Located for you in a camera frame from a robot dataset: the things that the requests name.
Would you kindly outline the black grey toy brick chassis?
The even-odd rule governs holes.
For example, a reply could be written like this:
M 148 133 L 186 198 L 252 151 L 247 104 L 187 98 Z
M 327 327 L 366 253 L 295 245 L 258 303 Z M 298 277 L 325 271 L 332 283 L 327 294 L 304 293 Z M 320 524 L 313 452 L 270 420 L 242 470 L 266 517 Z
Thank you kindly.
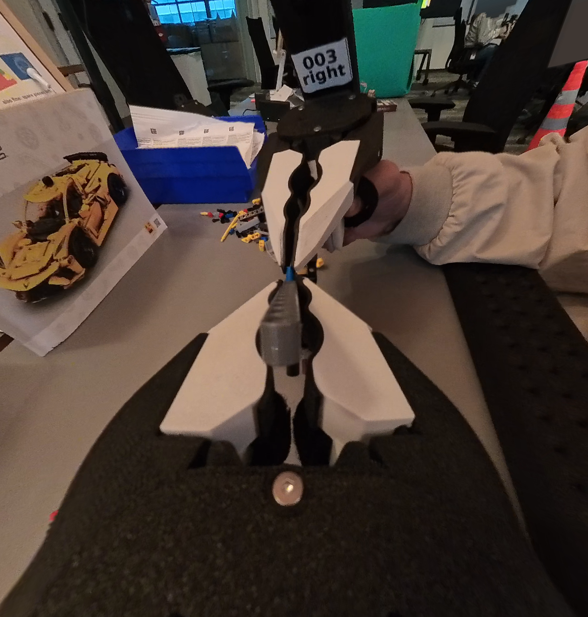
M 275 289 L 268 294 L 267 309 L 256 335 L 256 345 L 264 364 L 271 369 L 284 369 L 289 377 L 306 372 L 302 288 L 299 277 L 277 281 Z

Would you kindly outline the dark perforated panel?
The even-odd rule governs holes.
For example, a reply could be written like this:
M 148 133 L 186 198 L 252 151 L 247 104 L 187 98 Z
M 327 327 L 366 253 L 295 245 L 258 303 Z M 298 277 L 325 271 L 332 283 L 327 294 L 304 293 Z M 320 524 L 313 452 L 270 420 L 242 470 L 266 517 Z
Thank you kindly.
M 588 616 L 588 342 L 523 266 L 442 266 L 529 538 Z

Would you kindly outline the orange traffic cone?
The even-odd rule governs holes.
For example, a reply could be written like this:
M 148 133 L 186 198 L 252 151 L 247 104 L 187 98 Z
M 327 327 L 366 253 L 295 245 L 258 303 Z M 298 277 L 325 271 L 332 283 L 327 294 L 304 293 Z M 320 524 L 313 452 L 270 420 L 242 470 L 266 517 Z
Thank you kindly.
M 575 63 L 560 92 L 553 100 L 550 110 L 545 114 L 540 127 L 531 139 L 527 151 L 537 148 L 543 138 L 548 135 L 560 137 L 565 135 L 587 67 L 588 60 Z

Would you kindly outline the person's right hand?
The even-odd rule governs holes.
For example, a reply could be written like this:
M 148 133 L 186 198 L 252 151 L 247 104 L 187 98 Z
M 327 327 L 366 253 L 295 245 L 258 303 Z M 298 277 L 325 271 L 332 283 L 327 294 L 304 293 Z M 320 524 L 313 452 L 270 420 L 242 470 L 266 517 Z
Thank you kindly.
M 345 228 L 344 246 L 359 240 L 375 241 L 392 233 L 407 214 L 412 199 L 410 175 L 390 160 L 379 161 L 364 177 L 374 185 L 378 204 L 367 221 Z

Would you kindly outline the blue storage bin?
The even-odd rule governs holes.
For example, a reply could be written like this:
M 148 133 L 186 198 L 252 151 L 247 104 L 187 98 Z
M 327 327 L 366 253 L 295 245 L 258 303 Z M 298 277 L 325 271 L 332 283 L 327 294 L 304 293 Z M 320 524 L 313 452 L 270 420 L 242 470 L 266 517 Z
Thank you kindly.
M 266 136 L 259 115 L 255 127 Z M 257 157 L 247 168 L 234 146 L 220 148 L 141 149 L 133 123 L 114 135 L 139 185 L 154 204 L 243 204 L 256 185 Z

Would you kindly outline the yellow car instruction booklet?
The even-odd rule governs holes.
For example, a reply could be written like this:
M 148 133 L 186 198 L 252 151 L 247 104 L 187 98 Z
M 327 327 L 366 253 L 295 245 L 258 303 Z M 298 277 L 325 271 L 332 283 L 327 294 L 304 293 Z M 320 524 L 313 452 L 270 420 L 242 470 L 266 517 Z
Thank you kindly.
M 0 330 L 40 357 L 167 226 L 87 89 L 0 110 Z

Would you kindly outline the black device box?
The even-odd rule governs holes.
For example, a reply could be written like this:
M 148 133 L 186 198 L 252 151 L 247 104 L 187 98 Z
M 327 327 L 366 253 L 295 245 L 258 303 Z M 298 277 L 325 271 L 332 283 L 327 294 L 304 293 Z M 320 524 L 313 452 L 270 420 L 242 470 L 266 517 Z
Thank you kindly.
M 258 91 L 254 95 L 256 111 L 264 123 L 277 123 L 292 109 L 291 97 L 289 94 L 283 101 L 273 100 L 269 91 Z

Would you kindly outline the white paper parts bags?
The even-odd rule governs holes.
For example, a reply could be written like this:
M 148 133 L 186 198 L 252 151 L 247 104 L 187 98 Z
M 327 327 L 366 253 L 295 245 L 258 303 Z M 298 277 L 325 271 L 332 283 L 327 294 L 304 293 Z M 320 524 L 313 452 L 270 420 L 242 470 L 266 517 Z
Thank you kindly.
M 259 154 L 265 134 L 253 117 L 206 117 L 198 113 L 129 107 L 138 147 L 141 149 L 236 147 L 247 168 Z

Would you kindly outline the grey desk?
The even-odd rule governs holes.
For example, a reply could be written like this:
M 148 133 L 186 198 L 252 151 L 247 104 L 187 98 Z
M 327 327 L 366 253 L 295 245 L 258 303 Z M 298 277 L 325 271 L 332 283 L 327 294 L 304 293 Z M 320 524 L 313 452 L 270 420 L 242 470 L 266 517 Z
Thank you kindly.
M 240 241 L 219 242 L 199 204 L 167 204 L 167 229 L 85 322 L 43 358 L 0 352 L 0 602 L 40 547 L 66 490 L 124 403 L 198 333 L 278 278 Z M 522 513 L 441 269 L 409 247 L 357 241 L 319 284 L 385 335 L 452 401 Z

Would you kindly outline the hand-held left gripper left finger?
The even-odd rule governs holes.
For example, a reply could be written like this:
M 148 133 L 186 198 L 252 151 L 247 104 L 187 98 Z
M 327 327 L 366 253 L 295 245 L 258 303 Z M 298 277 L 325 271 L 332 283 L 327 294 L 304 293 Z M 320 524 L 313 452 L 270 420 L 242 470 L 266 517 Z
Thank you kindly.
M 163 434 L 225 441 L 245 456 L 258 436 L 254 413 L 267 380 L 256 335 L 275 288 L 270 283 L 209 330 L 161 422 Z

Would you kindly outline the Lego brick instruction poster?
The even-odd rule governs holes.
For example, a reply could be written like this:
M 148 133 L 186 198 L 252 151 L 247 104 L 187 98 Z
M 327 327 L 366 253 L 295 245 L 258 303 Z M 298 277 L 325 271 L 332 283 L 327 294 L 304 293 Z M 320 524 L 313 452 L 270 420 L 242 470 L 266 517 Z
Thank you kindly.
M 0 1 L 0 111 L 73 89 L 36 40 Z

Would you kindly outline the white cabinet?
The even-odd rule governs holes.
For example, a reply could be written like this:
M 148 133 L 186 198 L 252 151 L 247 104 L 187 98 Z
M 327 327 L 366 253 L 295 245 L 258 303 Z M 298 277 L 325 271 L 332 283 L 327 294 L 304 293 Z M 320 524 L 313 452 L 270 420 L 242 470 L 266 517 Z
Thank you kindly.
M 173 48 L 167 51 L 192 98 L 205 106 L 211 105 L 201 48 Z

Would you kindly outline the pile of toy brick pieces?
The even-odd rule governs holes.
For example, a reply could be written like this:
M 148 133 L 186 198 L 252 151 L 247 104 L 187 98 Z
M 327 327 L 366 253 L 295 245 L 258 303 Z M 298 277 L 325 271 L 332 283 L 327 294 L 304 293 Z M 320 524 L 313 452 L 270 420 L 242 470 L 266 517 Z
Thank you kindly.
M 252 200 L 249 207 L 241 210 L 213 209 L 200 212 L 199 215 L 223 226 L 221 243 L 229 237 L 236 237 L 245 244 L 255 245 L 259 251 L 276 260 L 261 198 Z

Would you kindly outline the large paned window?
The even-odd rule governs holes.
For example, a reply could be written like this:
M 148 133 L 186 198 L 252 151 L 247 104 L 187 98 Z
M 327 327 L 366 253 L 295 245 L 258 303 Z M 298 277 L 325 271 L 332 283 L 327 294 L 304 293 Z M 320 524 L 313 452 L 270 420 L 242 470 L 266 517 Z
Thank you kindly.
M 236 17 L 235 1 L 150 1 L 161 24 L 194 25 Z

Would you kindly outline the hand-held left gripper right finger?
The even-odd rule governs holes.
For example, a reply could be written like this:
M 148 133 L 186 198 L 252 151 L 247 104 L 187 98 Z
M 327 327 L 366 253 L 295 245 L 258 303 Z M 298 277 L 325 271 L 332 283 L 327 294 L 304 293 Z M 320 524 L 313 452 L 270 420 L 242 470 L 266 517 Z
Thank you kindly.
M 331 439 L 329 458 L 337 459 L 347 443 L 411 428 L 415 414 L 371 327 L 315 283 L 303 283 L 323 333 L 311 369 L 320 394 L 319 428 Z

